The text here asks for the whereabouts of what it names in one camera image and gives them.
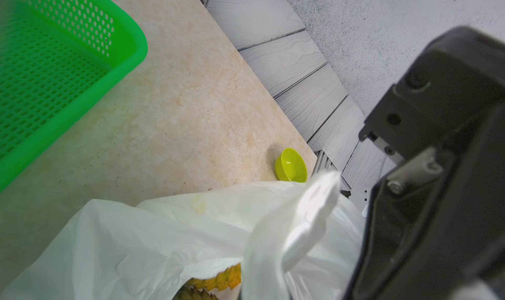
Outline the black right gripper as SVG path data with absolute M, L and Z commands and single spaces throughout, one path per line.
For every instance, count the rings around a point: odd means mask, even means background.
M 369 192 L 345 299 L 504 298 L 504 42 L 432 40 L 365 120 L 395 163 Z

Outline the white plastic bag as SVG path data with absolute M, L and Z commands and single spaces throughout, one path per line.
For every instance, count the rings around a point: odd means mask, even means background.
M 243 299 L 340 299 L 365 219 L 338 172 L 150 199 L 94 199 L 2 299 L 173 299 L 241 263 Z

